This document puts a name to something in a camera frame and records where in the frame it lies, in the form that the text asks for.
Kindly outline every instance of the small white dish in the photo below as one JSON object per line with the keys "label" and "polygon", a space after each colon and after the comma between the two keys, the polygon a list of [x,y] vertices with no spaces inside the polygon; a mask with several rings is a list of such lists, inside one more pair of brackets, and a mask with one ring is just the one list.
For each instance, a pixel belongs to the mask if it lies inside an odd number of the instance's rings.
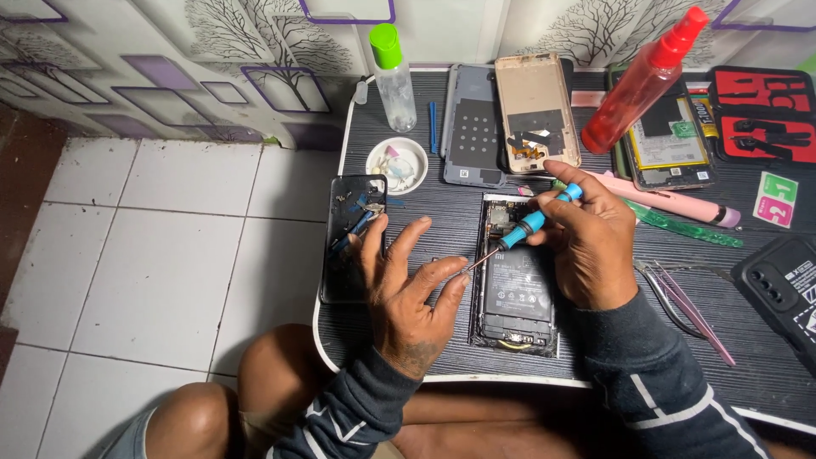
{"label": "small white dish", "polygon": [[[388,147],[393,148],[397,152],[397,156],[393,157],[387,151]],[[406,163],[413,168],[413,175],[400,178],[391,172],[392,168],[388,167],[389,158],[398,158],[400,164]],[[366,174],[383,174],[388,179],[388,194],[391,196],[398,196],[406,194],[419,186],[425,175],[428,174],[428,155],[425,149],[411,139],[405,137],[392,137],[383,140],[371,150],[366,160]]]}

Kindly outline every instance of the green bottle cap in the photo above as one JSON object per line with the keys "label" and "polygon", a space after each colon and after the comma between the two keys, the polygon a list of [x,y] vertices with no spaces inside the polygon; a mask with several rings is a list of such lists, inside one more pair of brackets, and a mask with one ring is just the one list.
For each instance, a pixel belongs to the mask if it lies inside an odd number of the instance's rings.
{"label": "green bottle cap", "polygon": [[390,70],[402,62],[400,37],[394,24],[377,24],[368,34],[374,60],[383,70]]}

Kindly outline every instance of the spray bottle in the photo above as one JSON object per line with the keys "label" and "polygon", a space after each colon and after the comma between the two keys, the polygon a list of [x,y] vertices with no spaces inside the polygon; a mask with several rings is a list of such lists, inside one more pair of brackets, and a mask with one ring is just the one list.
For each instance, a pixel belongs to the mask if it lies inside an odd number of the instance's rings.
{"label": "spray bottle", "polygon": [[581,131],[583,146],[594,154],[609,151],[677,81],[683,73],[683,58],[707,23],[706,13],[691,7],[659,40],[643,45]]}
{"label": "spray bottle", "polygon": [[376,25],[368,39],[374,51],[374,76],[388,125],[394,131],[408,132],[416,126],[416,106],[408,61],[402,55],[397,28],[393,24]]}

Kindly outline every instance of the wall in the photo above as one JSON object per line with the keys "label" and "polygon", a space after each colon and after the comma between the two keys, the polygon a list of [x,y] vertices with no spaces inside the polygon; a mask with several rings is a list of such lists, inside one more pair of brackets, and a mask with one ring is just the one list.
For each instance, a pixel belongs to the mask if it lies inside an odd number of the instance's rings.
{"label": "wall", "polygon": [[336,149],[380,22],[412,63],[557,51],[601,67],[696,3],[718,21],[688,65],[792,68],[816,52],[807,2],[0,0],[0,100],[87,135]]}

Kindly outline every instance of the white tile floor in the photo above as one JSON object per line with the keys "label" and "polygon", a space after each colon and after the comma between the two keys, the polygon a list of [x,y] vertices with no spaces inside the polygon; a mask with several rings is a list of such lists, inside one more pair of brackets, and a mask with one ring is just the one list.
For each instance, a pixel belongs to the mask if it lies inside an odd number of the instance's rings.
{"label": "white tile floor", "polygon": [[195,381],[234,385],[253,336],[311,323],[339,154],[71,139],[2,322],[0,459],[91,458]]}

